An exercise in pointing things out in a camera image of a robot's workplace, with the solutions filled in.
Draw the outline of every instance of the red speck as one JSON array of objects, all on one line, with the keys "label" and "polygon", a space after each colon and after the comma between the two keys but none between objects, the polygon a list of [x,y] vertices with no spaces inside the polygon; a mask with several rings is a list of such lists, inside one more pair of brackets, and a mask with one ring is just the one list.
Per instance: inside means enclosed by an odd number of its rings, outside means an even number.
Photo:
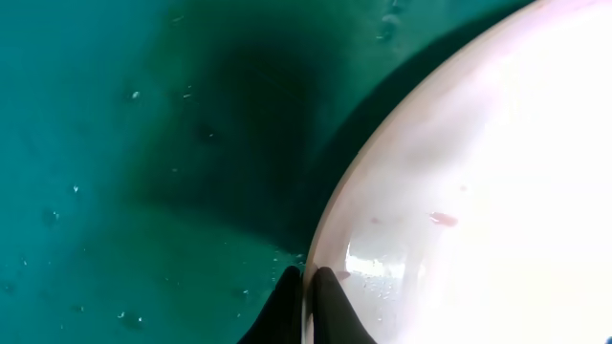
[{"label": "red speck", "polygon": [[456,218],[445,213],[439,212],[432,212],[431,214],[429,214],[429,219],[436,225],[450,227],[457,226],[457,223],[459,222]]}]

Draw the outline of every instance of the black object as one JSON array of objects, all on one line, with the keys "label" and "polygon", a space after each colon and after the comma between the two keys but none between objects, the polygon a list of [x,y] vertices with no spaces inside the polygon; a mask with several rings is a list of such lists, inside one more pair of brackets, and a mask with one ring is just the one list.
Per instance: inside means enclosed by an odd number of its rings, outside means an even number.
[{"label": "black object", "polygon": [[[317,270],[309,294],[315,344],[376,344],[359,321],[331,269]],[[302,295],[299,269],[288,267],[263,310],[238,344],[301,343]]]},{"label": "black object", "polygon": [[249,331],[238,344],[299,344],[301,342],[302,278],[288,267],[276,283]]}]

